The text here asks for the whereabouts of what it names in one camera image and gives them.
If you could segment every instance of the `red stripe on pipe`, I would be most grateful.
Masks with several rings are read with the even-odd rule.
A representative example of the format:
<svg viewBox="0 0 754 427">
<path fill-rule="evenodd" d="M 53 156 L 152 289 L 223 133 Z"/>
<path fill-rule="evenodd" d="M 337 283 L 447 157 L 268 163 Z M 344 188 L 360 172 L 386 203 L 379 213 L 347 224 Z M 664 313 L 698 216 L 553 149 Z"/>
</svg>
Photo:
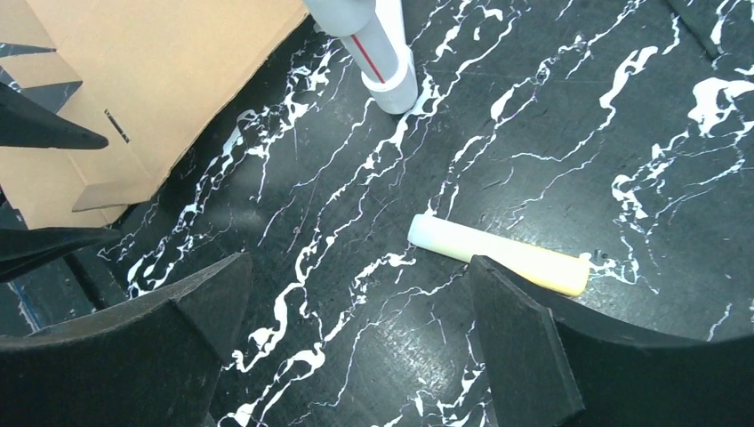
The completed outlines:
<svg viewBox="0 0 754 427">
<path fill-rule="evenodd" d="M 382 78 L 382 74 L 380 74 L 380 71 L 378 71 L 377 67 L 374 66 L 374 62 L 372 62 L 372 58 L 370 58 L 369 54 L 366 53 L 366 50 L 361 45 L 361 42 L 358 41 L 358 38 L 356 36 L 351 36 L 351 39 L 353 39 L 354 43 L 356 44 L 356 47 L 358 48 L 359 51 L 361 51 L 361 54 L 364 55 L 364 57 L 366 58 L 366 61 L 369 62 L 369 67 L 372 67 L 372 71 L 374 71 L 374 74 L 380 80 L 380 83 L 385 83 L 385 79 Z"/>
</svg>

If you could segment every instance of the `pvc pipe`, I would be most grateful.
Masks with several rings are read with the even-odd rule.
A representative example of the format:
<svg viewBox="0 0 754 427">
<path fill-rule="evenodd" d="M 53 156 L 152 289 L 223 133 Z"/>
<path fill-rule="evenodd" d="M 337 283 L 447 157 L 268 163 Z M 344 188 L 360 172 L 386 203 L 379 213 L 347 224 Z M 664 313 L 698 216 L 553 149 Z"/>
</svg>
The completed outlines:
<svg viewBox="0 0 754 427">
<path fill-rule="evenodd" d="M 376 0 L 304 0 L 312 18 L 330 36 L 356 34 L 374 16 Z"/>
<path fill-rule="evenodd" d="M 379 0 L 375 12 L 393 45 L 405 45 L 405 26 L 401 0 Z"/>
<path fill-rule="evenodd" d="M 405 44 L 401 0 L 304 0 L 322 30 L 337 36 L 362 71 L 377 105 L 390 114 L 419 97 L 413 54 Z"/>
<path fill-rule="evenodd" d="M 397 50 L 398 70 L 385 83 L 375 83 L 365 73 L 361 81 L 386 113 L 403 114 L 413 107 L 419 98 L 416 83 L 416 70 L 413 67 L 413 54 L 405 44 Z"/>
<path fill-rule="evenodd" d="M 474 255 L 488 256 L 536 285 L 569 296 L 581 294 L 589 280 L 586 260 L 426 214 L 413 217 L 408 241 L 463 262 L 471 262 Z"/>
<path fill-rule="evenodd" d="M 396 49 L 376 14 L 373 13 L 372 18 L 356 34 L 341 37 L 341 41 L 361 71 L 373 82 L 384 84 L 396 74 Z"/>
</svg>

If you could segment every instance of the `black marble floor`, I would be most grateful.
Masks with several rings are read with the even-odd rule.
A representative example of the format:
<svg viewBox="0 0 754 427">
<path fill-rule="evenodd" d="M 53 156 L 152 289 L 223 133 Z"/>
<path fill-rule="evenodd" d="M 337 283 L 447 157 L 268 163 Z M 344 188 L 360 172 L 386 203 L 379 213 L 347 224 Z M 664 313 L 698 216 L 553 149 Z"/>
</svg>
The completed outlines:
<svg viewBox="0 0 754 427">
<path fill-rule="evenodd" d="M 100 257 L 136 296 L 254 255 L 221 426 L 495 424 L 464 266 L 407 244 L 417 213 L 589 257 L 610 316 L 750 334 L 754 4 L 690 3 L 714 62 L 659 0 L 405 2 L 402 117 L 308 21 Z"/>
</svg>

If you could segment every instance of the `cardboard flap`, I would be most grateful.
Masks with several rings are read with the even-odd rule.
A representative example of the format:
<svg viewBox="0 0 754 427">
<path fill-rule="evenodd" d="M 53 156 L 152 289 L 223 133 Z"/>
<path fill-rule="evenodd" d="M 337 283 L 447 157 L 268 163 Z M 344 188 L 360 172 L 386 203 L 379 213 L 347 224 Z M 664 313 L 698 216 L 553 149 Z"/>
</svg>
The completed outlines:
<svg viewBox="0 0 754 427">
<path fill-rule="evenodd" d="M 77 198 L 75 210 L 149 200 L 156 187 L 154 177 L 110 123 L 105 109 L 85 89 L 86 84 L 70 97 L 58 115 L 99 133 L 108 139 L 109 145 L 96 150 L 66 150 L 84 183 L 93 186 Z"/>
<path fill-rule="evenodd" d="M 0 1 L 0 17 L 5 16 L 11 16 L 12 19 L 2 20 L 0 43 L 55 48 L 52 39 L 26 0 Z"/>
<path fill-rule="evenodd" d="M 299 0 L 100 1 L 59 52 L 157 176 L 306 15 Z"/>
<path fill-rule="evenodd" d="M 0 68 L 24 89 L 81 81 L 57 52 L 6 56 L 0 58 Z"/>
<path fill-rule="evenodd" d="M 101 207 L 136 205 L 149 200 L 154 191 L 155 183 L 148 179 L 89 184 L 82 191 L 71 210 L 83 212 Z"/>
<path fill-rule="evenodd" d="M 28 4 L 46 29 L 52 42 L 60 47 L 100 0 L 21 0 L 21 2 Z M 115 18 L 118 18 L 118 11 L 114 9 L 112 12 Z"/>
<path fill-rule="evenodd" d="M 30 229 L 102 227 L 126 206 L 73 213 L 84 183 L 63 150 L 0 147 L 0 182 L 11 205 Z"/>
</svg>

